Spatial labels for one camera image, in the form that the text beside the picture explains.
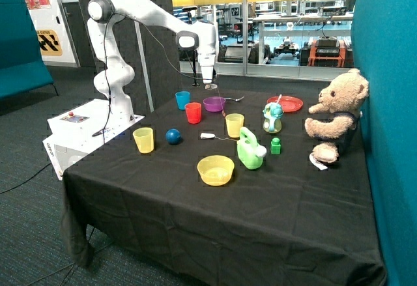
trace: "blue cup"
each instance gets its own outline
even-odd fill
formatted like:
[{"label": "blue cup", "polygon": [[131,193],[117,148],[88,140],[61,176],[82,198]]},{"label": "blue cup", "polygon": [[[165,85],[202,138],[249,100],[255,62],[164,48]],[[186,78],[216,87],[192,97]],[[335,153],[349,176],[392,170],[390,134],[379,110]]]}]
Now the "blue cup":
[{"label": "blue cup", "polygon": [[178,109],[185,110],[185,105],[190,102],[190,92],[182,91],[175,94]]}]

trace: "teal chair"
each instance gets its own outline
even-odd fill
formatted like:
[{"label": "teal chair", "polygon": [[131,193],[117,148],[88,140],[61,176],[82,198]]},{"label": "teal chair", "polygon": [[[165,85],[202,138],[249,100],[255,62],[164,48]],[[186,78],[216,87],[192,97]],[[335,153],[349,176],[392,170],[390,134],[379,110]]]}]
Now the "teal chair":
[{"label": "teal chair", "polygon": [[417,285],[417,0],[356,0],[355,67],[369,80],[361,121],[387,286]]},{"label": "teal chair", "polygon": [[49,84],[25,0],[0,0],[0,98]]}]

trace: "red plate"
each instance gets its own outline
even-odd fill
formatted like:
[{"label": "red plate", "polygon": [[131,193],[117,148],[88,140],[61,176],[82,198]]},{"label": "red plate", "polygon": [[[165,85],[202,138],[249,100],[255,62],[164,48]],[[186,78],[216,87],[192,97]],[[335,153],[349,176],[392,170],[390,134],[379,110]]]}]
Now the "red plate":
[{"label": "red plate", "polygon": [[[266,103],[269,104],[270,102],[276,102],[278,100],[278,96],[269,98]],[[301,99],[291,97],[291,96],[282,96],[280,99],[280,105],[284,112],[294,112],[300,110],[303,102]]]}]

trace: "teddy bear ear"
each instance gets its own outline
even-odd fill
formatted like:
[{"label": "teddy bear ear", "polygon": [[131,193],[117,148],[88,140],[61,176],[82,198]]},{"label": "teddy bear ear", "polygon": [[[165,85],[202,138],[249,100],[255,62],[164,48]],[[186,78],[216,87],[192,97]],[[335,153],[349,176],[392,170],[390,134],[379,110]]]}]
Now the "teddy bear ear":
[{"label": "teddy bear ear", "polygon": [[359,98],[363,99],[363,98],[368,97],[368,92],[369,92],[369,83],[368,81],[364,80],[359,85],[359,91],[358,91]]},{"label": "teddy bear ear", "polygon": [[356,68],[350,69],[348,72],[360,74],[359,69],[356,69]]}]

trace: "brown teddy bear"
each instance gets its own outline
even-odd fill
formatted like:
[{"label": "brown teddy bear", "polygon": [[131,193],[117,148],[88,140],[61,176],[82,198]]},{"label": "brown teddy bear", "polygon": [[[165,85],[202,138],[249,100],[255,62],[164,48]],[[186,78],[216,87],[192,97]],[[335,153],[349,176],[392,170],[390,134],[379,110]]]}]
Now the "brown teddy bear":
[{"label": "brown teddy bear", "polygon": [[369,83],[358,69],[335,78],[319,95],[319,103],[309,113],[332,113],[330,120],[307,118],[304,126],[310,137],[323,141],[314,147],[312,156],[319,162],[334,163],[349,146],[360,118],[360,106],[369,96]]}]

